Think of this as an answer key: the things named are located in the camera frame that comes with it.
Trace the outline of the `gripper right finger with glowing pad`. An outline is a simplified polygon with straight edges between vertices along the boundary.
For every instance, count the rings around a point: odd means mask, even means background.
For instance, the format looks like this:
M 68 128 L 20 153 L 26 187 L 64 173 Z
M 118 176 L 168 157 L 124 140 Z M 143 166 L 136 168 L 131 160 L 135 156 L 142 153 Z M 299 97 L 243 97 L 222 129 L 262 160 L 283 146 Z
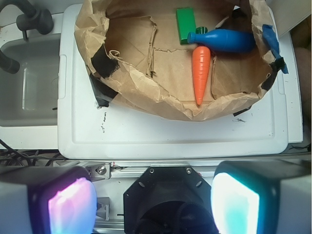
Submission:
M 311 161 L 223 161 L 211 206 L 221 234 L 310 234 Z

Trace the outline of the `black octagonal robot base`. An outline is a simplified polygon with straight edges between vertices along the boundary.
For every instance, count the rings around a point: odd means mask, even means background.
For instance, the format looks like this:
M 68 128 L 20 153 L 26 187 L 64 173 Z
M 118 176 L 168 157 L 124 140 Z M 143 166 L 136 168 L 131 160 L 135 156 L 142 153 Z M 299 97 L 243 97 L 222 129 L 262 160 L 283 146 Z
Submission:
M 211 186 L 181 168 L 144 172 L 123 194 L 127 234 L 217 234 Z

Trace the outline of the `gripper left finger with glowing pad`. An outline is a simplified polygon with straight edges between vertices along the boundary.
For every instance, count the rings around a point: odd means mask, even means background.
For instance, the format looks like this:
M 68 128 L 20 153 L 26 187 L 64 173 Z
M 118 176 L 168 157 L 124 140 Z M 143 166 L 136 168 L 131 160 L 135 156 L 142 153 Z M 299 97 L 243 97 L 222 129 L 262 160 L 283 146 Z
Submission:
M 91 234 L 96 213 L 97 193 L 83 167 L 0 168 L 2 234 Z

